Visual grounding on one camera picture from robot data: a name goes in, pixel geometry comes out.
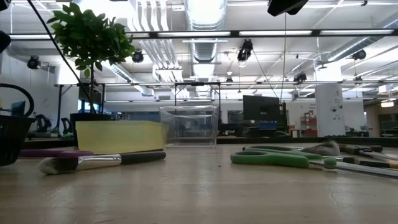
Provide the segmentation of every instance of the metal ferrule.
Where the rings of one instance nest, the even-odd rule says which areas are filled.
[[[76,170],[93,169],[100,167],[118,166],[122,163],[119,154],[102,156],[80,156]]]

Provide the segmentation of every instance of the brush handle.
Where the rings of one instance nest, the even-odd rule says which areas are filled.
[[[165,152],[136,152],[136,153],[122,153],[121,165],[136,164],[140,162],[151,162],[166,158]]]

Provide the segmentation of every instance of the plant stem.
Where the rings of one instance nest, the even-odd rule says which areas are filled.
[[[94,64],[91,65],[91,76],[90,76],[90,113],[94,113]]]

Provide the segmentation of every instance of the white pillar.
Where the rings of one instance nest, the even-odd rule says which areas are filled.
[[[327,68],[315,70],[316,81],[340,81],[339,63],[329,63]],[[317,101],[318,137],[345,135],[343,92],[341,84],[323,84],[315,87]]]

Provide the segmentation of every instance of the wooden table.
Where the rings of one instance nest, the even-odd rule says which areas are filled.
[[[170,149],[164,161],[54,176],[41,174],[38,160],[21,159],[0,167],[0,223],[396,223],[398,219],[398,180],[232,164],[229,155],[241,148]]]

